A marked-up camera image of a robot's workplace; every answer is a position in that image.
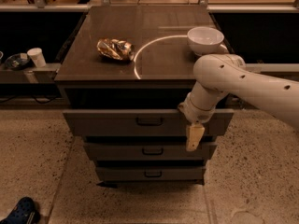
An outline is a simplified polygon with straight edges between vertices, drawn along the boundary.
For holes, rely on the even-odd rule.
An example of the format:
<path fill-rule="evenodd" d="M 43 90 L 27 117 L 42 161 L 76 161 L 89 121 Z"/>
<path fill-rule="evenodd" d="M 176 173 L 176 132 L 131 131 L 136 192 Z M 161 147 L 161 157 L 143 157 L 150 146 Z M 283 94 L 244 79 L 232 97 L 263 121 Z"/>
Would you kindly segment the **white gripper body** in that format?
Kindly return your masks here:
<path fill-rule="evenodd" d="M 215 106 L 216 101 L 211 95 L 190 92 L 185 100 L 178 105 L 178 110 L 190 123 L 206 123 L 211 119 Z"/>

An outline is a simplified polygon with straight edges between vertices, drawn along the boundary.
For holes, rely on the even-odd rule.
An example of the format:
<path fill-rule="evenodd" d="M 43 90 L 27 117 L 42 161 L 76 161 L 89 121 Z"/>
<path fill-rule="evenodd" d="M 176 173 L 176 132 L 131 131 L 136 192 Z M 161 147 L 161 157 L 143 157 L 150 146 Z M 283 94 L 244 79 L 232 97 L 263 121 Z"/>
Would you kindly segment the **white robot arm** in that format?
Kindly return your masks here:
<path fill-rule="evenodd" d="M 217 103 L 231 93 L 262 111 L 299 129 L 299 83 L 256 74 L 244 60 L 232 54 L 208 54 L 193 66 L 195 84 L 178 105 L 189 122 L 186 149 L 195 151 Z"/>

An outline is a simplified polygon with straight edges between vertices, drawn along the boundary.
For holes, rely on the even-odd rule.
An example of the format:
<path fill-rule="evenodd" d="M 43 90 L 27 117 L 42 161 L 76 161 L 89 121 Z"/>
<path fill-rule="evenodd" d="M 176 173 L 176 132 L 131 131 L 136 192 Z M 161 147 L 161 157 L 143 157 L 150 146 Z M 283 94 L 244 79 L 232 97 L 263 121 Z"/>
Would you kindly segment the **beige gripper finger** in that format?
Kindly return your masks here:
<path fill-rule="evenodd" d="M 192 123 L 186 126 L 186 150 L 195 151 L 205 132 L 205 127 L 201 123 Z"/>

